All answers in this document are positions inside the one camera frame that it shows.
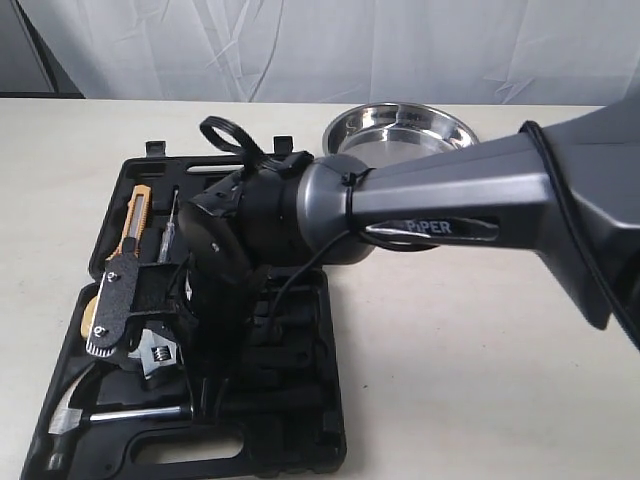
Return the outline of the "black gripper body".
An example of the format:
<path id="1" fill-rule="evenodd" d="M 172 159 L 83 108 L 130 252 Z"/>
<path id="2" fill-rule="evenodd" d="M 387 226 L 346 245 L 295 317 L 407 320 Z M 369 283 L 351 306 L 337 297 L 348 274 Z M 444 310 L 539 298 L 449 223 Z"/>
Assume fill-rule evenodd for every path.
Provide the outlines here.
<path id="1" fill-rule="evenodd" d="M 190 254 L 176 271 L 176 307 L 183 322 L 183 358 L 195 415 L 218 415 L 253 330 L 269 268 L 237 281 L 207 269 Z"/>

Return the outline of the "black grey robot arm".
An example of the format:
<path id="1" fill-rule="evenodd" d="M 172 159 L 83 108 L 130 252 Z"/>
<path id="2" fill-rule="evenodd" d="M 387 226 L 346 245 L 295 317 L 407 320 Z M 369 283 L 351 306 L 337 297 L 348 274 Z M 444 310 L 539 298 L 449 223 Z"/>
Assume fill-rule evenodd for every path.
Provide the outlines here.
<path id="1" fill-rule="evenodd" d="M 360 262 L 373 248 L 476 246 L 534 252 L 595 328 L 639 339 L 639 100 L 374 168 L 353 156 L 277 159 L 236 123 L 203 136 L 239 170 L 183 202 L 184 300 L 235 362 L 271 268 L 296 277 Z"/>

